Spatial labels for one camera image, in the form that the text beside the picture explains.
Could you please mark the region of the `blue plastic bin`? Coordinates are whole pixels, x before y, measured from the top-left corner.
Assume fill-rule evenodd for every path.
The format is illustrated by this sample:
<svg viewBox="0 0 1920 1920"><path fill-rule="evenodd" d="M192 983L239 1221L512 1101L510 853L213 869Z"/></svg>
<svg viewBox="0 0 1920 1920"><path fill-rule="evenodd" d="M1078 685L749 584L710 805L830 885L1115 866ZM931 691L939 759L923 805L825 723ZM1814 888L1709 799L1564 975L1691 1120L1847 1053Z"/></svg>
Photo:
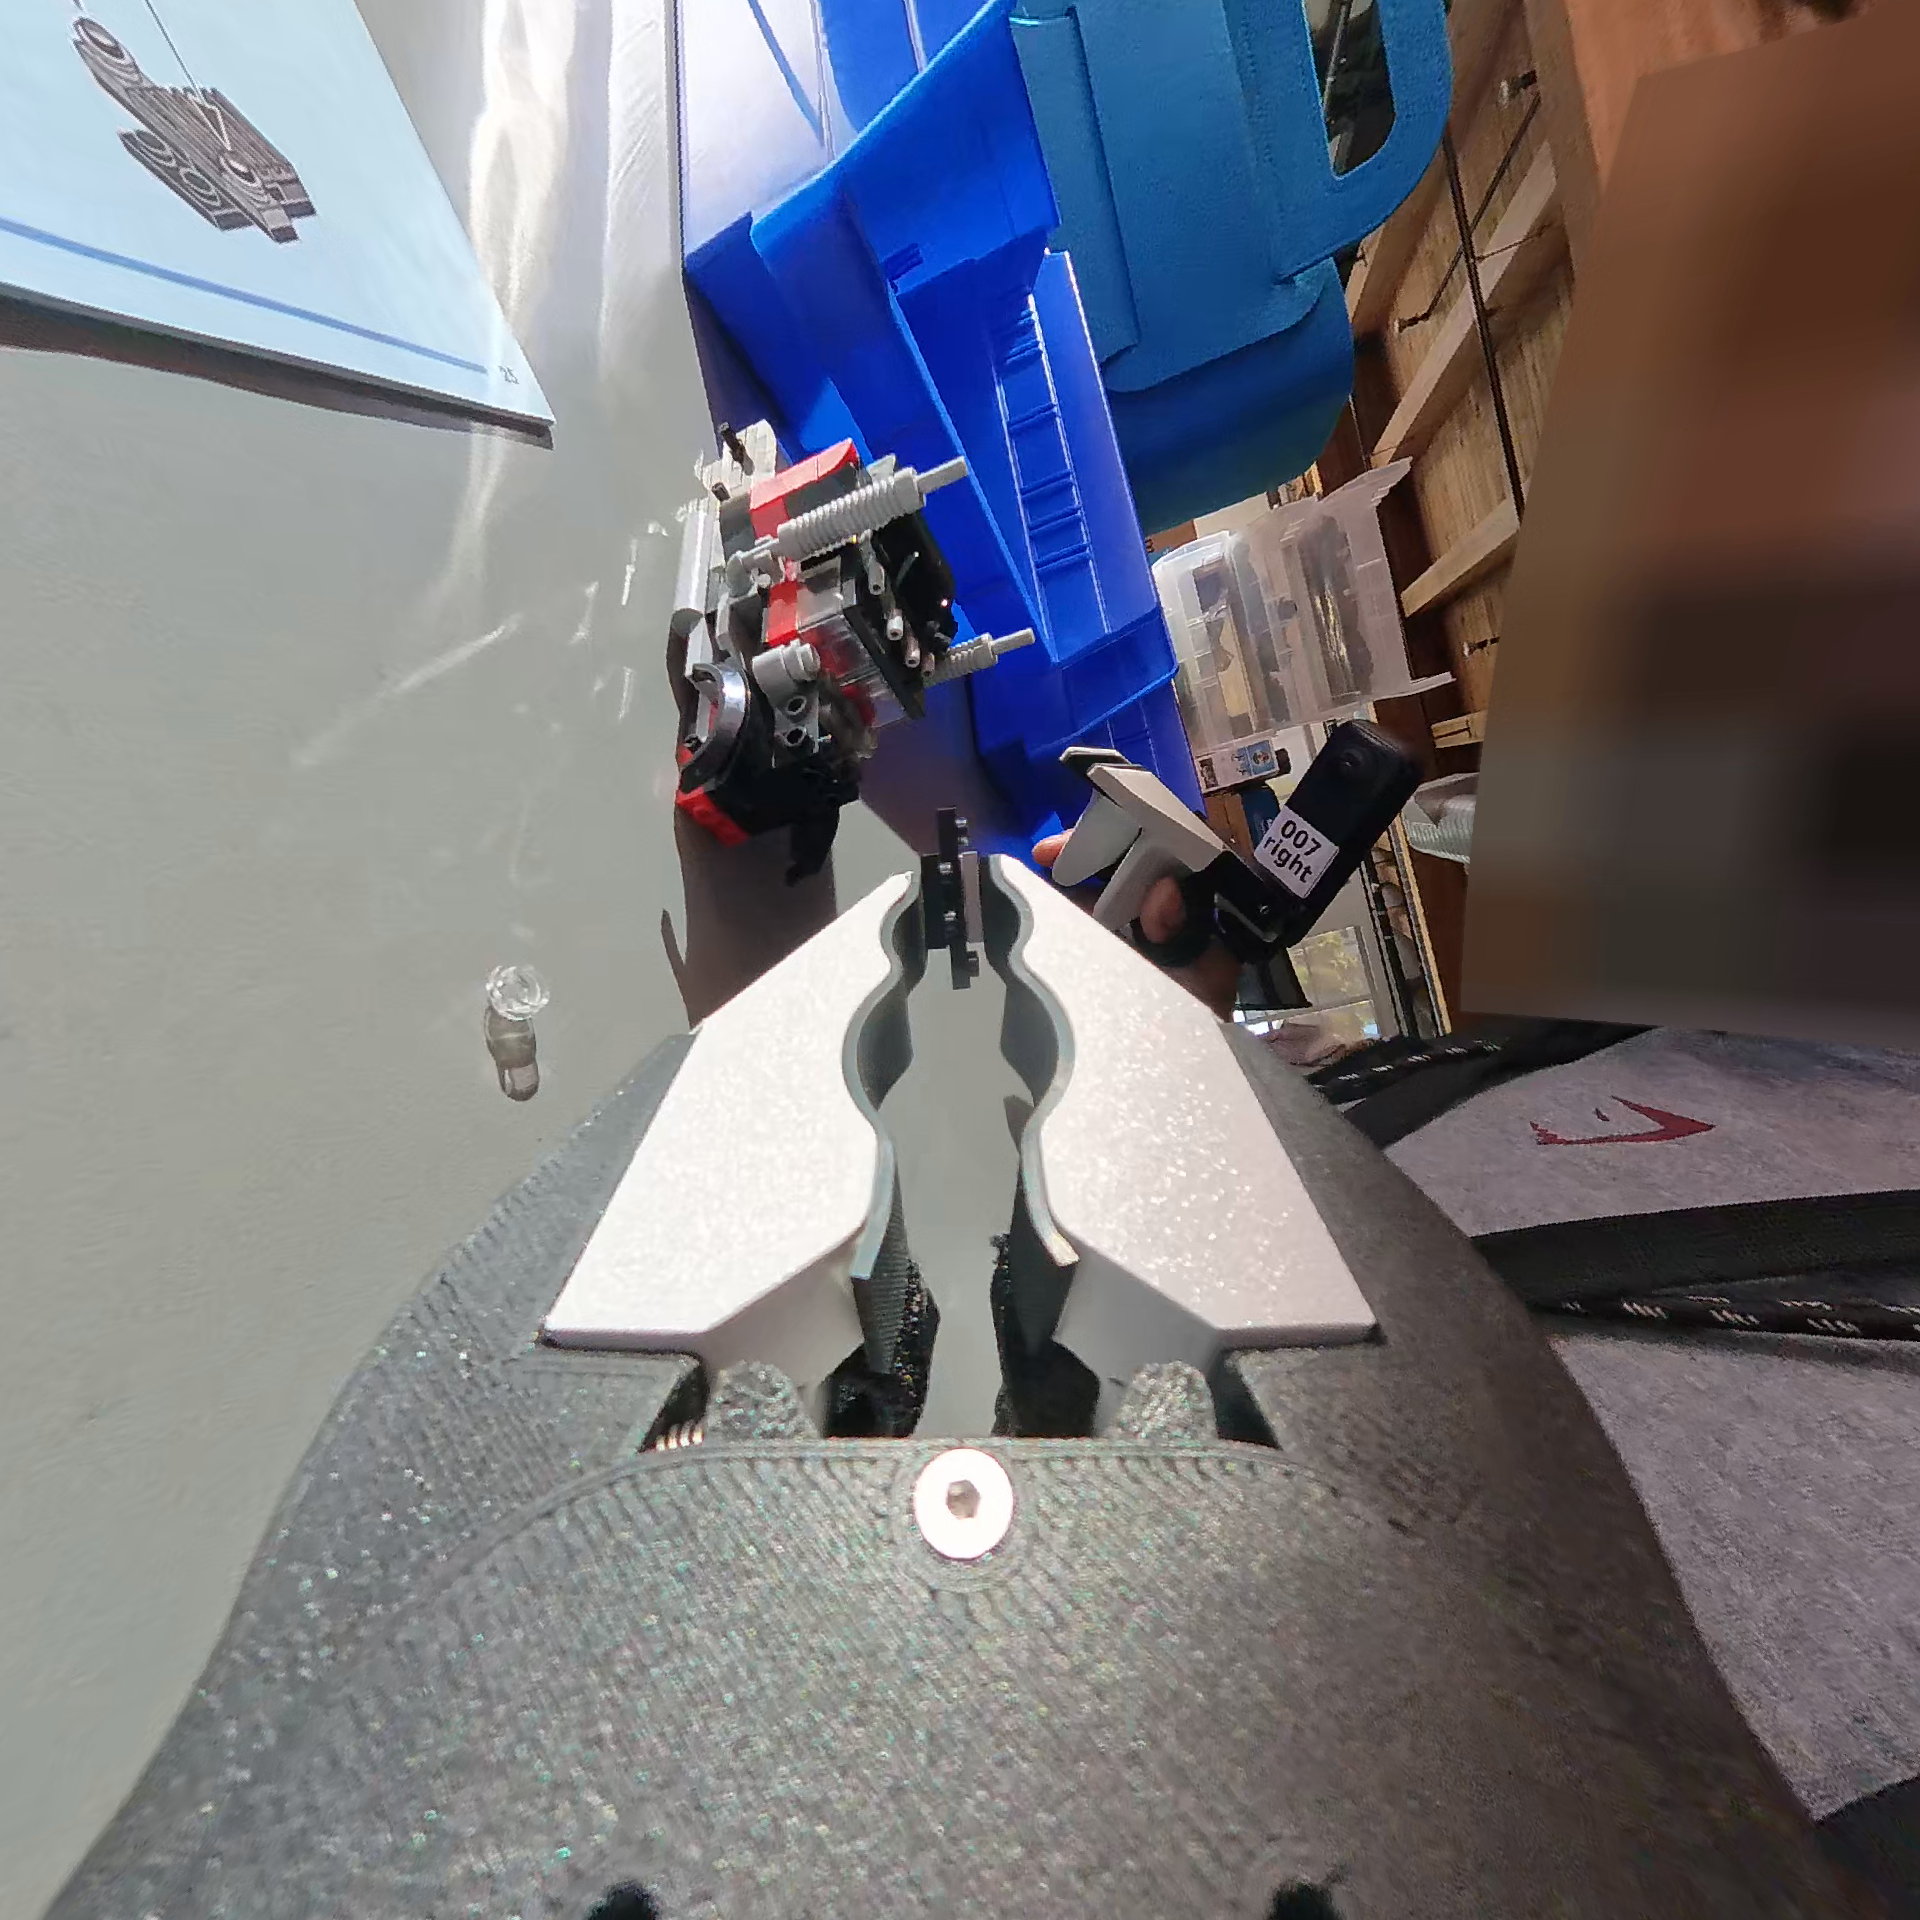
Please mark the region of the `blue plastic bin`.
<svg viewBox="0 0 1920 1920"><path fill-rule="evenodd" d="M1044 756L1173 715L1175 663L1005 5L681 3L678 236L710 415L966 475L928 502L973 698Z"/></svg>
<svg viewBox="0 0 1920 1920"><path fill-rule="evenodd" d="M1025 676L1015 654L963 680L975 756L998 794L1008 826L997 848L1020 851L1071 827L1091 803L1091 784L1064 756L1071 749L1115 755L1158 776L1190 811L1203 810L1190 743L1176 703L1175 679L1152 684L1093 725L1069 732L1044 703L1060 691L1056 675Z"/></svg>

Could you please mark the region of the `light blue instruction booklet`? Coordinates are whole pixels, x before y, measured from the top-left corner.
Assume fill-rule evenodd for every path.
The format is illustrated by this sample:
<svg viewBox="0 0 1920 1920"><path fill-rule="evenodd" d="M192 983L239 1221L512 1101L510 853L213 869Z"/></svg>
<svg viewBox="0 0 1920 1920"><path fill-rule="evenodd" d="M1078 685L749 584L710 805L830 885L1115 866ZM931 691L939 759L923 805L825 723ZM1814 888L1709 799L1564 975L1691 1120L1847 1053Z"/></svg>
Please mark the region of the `light blue instruction booklet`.
<svg viewBox="0 0 1920 1920"><path fill-rule="evenodd" d="M3 287L552 427L356 5L5 3Z"/></svg>

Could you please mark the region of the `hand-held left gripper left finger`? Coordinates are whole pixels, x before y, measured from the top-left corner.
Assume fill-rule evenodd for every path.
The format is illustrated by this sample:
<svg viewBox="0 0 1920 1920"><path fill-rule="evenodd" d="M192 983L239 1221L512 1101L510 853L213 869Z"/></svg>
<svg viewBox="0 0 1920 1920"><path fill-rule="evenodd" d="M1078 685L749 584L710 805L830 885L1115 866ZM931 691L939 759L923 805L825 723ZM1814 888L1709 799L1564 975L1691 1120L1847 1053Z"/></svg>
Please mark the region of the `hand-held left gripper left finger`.
<svg viewBox="0 0 1920 1920"><path fill-rule="evenodd" d="M911 1432L939 1309L883 1107L915 1058L921 877L902 874L691 1032L544 1343L777 1370L823 1426Z"/></svg>

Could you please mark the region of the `blue felt bag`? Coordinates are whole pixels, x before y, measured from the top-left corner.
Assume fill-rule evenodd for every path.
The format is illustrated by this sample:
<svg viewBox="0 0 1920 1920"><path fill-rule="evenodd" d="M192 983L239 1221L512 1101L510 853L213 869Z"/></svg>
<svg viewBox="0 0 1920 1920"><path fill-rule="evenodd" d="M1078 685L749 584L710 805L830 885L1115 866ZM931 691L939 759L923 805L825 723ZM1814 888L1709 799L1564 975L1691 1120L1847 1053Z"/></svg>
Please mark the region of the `blue felt bag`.
<svg viewBox="0 0 1920 1920"><path fill-rule="evenodd" d="M1307 5L1009 5L1120 463L1144 534L1299 477L1353 390L1344 250L1446 130L1449 8L1359 8L1389 103L1340 160Z"/></svg>

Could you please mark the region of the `toy brick truck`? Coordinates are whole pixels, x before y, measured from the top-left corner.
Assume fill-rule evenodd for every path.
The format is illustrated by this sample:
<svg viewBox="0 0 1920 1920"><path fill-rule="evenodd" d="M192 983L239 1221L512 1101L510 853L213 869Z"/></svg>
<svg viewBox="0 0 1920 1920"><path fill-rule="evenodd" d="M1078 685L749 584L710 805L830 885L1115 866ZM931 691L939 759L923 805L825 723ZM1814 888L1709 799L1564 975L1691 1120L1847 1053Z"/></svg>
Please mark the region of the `toy brick truck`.
<svg viewBox="0 0 1920 1920"><path fill-rule="evenodd" d="M800 885L825 869L879 732L1037 636L960 636L928 500L969 477L964 455L916 468L840 439L788 463L768 421L719 423L695 472L668 628L675 806L724 848L784 836Z"/></svg>

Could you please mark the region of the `black brick assembly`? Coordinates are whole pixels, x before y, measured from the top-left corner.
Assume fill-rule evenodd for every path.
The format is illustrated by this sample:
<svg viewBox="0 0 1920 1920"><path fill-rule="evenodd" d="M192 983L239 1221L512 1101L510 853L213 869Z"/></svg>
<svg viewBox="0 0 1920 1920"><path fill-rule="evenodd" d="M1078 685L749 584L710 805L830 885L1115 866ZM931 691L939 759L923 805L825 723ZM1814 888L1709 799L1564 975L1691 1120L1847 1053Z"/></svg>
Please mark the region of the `black brick assembly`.
<svg viewBox="0 0 1920 1920"><path fill-rule="evenodd" d="M921 926L928 955L942 955L950 987L966 992L980 968L980 870L969 819L958 806L933 815L933 851L918 863Z"/></svg>

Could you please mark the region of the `clear plastic storage box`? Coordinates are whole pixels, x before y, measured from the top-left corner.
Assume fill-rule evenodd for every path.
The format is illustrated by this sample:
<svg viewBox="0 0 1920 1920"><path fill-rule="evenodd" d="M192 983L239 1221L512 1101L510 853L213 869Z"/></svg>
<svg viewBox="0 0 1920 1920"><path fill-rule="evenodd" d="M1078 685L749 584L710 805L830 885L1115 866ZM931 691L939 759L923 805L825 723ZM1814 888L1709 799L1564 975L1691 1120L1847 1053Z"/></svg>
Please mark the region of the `clear plastic storage box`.
<svg viewBox="0 0 1920 1920"><path fill-rule="evenodd" d="M1384 555L1377 509L1408 471L1397 460L1152 562L1195 756L1451 680L1412 672Z"/></svg>

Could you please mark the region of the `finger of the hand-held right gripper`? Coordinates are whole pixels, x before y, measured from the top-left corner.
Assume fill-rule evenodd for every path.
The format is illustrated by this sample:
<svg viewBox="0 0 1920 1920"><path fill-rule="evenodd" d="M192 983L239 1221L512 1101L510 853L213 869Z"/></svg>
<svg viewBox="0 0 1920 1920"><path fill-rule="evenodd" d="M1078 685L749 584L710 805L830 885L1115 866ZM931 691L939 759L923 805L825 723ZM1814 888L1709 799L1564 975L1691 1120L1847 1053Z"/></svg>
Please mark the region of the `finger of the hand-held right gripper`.
<svg viewBox="0 0 1920 1920"><path fill-rule="evenodd" d="M1087 875L1118 877L1123 869L1144 877L1199 874L1222 854L1222 838L1203 813L1190 811L1158 776L1093 776L1099 805L1084 819L1093 826Z"/></svg>
<svg viewBox="0 0 1920 1920"><path fill-rule="evenodd" d="M1144 768L1141 764L1133 764L1133 760L1120 756L1113 749L1093 749L1093 747L1071 747L1071 749L1063 752L1063 768L1069 774L1080 776L1087 784L1087 791L1093 796L1093 799L1087 803L1087 806L1084 810L1078 821L1067 830L1064 842L1063 842L1063 853L1093 853L1094 827L1091 823L1084 823L1084 819L1087 815L1087 811L1093 806L1096 806L1099 811L1105 811L1099 805L1099 796L1094 794L1094 788L1091 784L1093 776L1158 776L1150 768Z"/></svg>

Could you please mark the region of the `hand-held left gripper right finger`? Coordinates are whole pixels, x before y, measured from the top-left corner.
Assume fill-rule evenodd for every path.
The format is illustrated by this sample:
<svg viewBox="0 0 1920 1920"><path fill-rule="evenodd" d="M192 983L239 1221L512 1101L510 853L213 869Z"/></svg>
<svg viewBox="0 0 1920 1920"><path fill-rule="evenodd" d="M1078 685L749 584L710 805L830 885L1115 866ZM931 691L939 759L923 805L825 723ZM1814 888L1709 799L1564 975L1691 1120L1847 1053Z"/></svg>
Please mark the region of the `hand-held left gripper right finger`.
<svg viewBox="0 0 1920 1920"><path fill-rule="evenodd" d="M1000 1053L1030 1098L991 1285L998 1423L1102 1432L1179 1362L1374 1342L1348 1260L1232 1030L1041 875L991 856Z"/></svg>

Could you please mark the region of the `clear round stud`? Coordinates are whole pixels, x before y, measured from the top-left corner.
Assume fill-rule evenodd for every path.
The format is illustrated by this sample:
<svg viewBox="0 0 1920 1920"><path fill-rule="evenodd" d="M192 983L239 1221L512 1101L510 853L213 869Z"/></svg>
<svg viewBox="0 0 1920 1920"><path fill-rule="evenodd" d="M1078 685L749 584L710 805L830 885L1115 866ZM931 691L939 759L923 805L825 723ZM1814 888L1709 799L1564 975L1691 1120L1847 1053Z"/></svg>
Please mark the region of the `clear round stud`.
<svg viewBox="0 0 1920 1920"><path fill-rule="evenodd" d="M481 1032L497 1091L512 1101L540 1092L537 1016L545 1003L549 987L534 967L512 963L487 973Z"/></svg>

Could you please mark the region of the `person's right hand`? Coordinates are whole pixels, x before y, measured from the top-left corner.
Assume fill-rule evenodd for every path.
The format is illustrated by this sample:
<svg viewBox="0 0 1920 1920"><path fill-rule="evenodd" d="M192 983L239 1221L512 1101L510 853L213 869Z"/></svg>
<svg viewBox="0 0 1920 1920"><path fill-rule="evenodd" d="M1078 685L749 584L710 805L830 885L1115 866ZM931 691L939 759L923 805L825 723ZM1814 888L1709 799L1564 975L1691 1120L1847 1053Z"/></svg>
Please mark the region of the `person's right hand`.
<svg viewBox="0 0 1920 1920"><path fill-rule="evenodd" d="M1187 933L1183 893L1175 877L1158 879L1141 901L1137 926L1136 949L1141 952L1144 952L1142 943L1189 951L1179 967L1166 955L1155 965L1166 979L1195 997L1214 1019L1229 1021L1241 983L1241 959L1219 939L1208 939L1204 949L1192 946Z"/></svg>

